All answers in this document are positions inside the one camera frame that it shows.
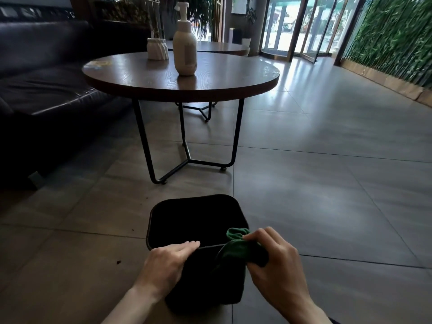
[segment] trash can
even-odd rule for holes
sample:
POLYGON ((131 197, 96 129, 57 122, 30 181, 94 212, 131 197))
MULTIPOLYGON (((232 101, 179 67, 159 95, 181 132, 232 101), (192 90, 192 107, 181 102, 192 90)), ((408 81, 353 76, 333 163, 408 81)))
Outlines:
MULTIPOLYGON (((231 227, 249 228, 239 203, 232 196, 215 194, 162 201, 150 212, 148 226, 149 250, 185 241, 201 242, 184 264, 180 281, 165 298, 171 311, 194 313, 226 303, 222 300, 240 301, 241 293, 232 295, 229 289, 229 277, 227 286, 214 284, 210 277, 216 255, 228 242, 226 231, 231 227)), ((235 277, 239 277, 238 273, 233 273, 235 277)))

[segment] sofa seat cushion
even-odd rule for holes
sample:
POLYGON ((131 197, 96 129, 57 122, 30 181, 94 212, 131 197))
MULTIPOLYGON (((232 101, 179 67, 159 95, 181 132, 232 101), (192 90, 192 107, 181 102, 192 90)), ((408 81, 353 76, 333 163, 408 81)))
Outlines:
POLYGON ((39 118, 70 117, 92 111, 114 96, 84 80, 83 62, 67 63, 0 80, 0 98, 15 113, 39 118))

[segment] black metal table leg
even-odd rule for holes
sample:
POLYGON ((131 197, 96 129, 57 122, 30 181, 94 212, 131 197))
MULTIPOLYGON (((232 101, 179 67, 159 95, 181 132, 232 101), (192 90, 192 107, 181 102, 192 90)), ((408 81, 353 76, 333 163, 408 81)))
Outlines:
MULTIPOLYGON (((141 107, 140 107, 140 102, 136 99, 132 100, 132 105, 133 105, 133 110, 135 112, 135 117, 137 119, 137 124, 138 124, 138 130, 139 130, 139 135, 141 136, 141 143, 143 145, 143 149, 144 149, 144 155, 146 156, 146 162, 147 162, 147 167, 148 167, 148 172, 150 174, 150 179, 154 184, 165 184, 166 183, 166 179, 169 178, 172 174, 174 174, 175 172, 177 172, 179 169, 181 169, 182 167, 184 167, 186 164, 191 163, 191 164, 203 164, 203 165, 207 165, 207 166, 215 166, 215 167, 220 167, 220 169, 223 171, 225 169, 227 169, 227 167, 231 167, 232 165, 234 165, 235 162, 235 157, 237 154, 237 146, 239 144, 239 135, 240 135, 240 125, 241 125, 241 116, 243 114, 243 105, 245 103, 244 99, 240 99, 239 103, 238 103, 238 112, 237 112, 237 121, 235 124, 235 132, 234 132, 234 143, 232 146, 232 155, 231 155, 231 161, 227 164, 221 164, 221 163, 217 163, 217 162, 205 162, 202 160, 197 160, 197 159, 192 159, 191 158, 191 154, 189 152, 189 148, 187 146, 187 142, 186 142, 186 133, 185 133, 185 120, 184 120, 184 116, 183 116, 183 108, 185 108, 185 106, 183 106, 183 104, 181 102, 178 103, 178 108, 179 108, 179 112, 180 112, 180 127, 181 127, 181 139, 183 141, 182 145, 184 147, 184 152, 186 153, 186 160, 183 161, 181 164, 179 164, 178 166, 176 166, 175 168, 171 169, 167 174, 165 174, 164 176, 162 176, 160 179, 156 179, 155 177, 155 171, 153 168, 153 162, 152 162, 152 157, 150 155, 150 148, 149 148, 149 143, 147 141, 147 135, 146 135, 146 130, 144 128, 144 122, 143 122, 143 114, 141 112, 141 107)), ((212 103, 210 102, 209 105, 207 106, 209 109, 212 108, 212 103)))
POLYGON ((217 102, 209 102, 208 106, 205 106, 202 108, 192 107, 192 106, 183 106, 183 108, 198 110, 202 114, 202 116, 204 117, 204 119, 205 119, 204 121, 206 123, 208 123, 210 118, 212 117, 212 108, 214 108, 216 106, 216 104, 217 104, 217 102), (204 113, 204 110, 206 110, 206 109, 208 109, 208 111, 209 111, 208 116, 206 116, 206 114, 204 113))

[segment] table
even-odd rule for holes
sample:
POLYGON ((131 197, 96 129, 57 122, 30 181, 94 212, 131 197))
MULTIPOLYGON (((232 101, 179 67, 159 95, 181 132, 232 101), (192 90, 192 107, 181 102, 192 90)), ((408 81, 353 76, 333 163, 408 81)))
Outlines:
POLYGON ((147 52, 117 54, 91 61, 83 66, 85 80, 90 86, 111 95, 132 99, 148 172, 155 184, 165 184, 167 178, 186 164, 215 166, 220 167, 222 171, 232 166, 239 143, 245 98, 273 89, 280 74, 277 68, 258 58, 200 52, 197 55, 198 67, 195 75, 179 76, 174 67, 174 54, 168 54, 167 61, 148 60, 147 52), (183 103, 237 99, 239 103, 231 161, 221 164, 192 159, 186 143, 183 103), (155 177, 139 100, 179 104, 181 138, 187 158, 160 179, 155 177))
MULTIPOLYGON (((172 41, 166 41, 166 46, 168 50, 173 50, 172 41)), ((247 56, 249 54, 249 47, 241 44, 234 43, 222 43, 222 42, 206 42, 206 41, 197 41, 197 52, 212 52, 217 54, 233 54, 235 56, 247 56)), ((204 117, 204 121, 206 123, 212 117, 212 108, 216 106, 217 102, 209 102, 208 106, 199 108, 192 106, 183 106, 183 108, 198 110, 202 116, 204 117), (204 113, 204 110, 209 109, 208 114, 204 113)))

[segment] tile floor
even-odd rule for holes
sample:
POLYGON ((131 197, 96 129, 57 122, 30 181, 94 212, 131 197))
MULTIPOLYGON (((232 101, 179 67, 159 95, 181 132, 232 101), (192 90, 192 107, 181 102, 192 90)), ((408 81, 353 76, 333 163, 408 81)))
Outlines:
MULTIPOLYGON (((149 180, 132 111, 36 192, 0 191, 2 323, 98 324, 132 284, 150 209, 224 193, 251 228, 295 245, 310 292, 341 323, 432 323, 432 109, 342 68, 269 61, 278 86, 245 101, 235 165, 149 180)), ((156 175, 184 159, 174 104, 142 103, 156 175)), ((194 157, 227 161, 237 102, 205 124, 194 157)), ((148 323, 284 323, 246 278, 241 302, 196 317, 159 304, 148 323)))

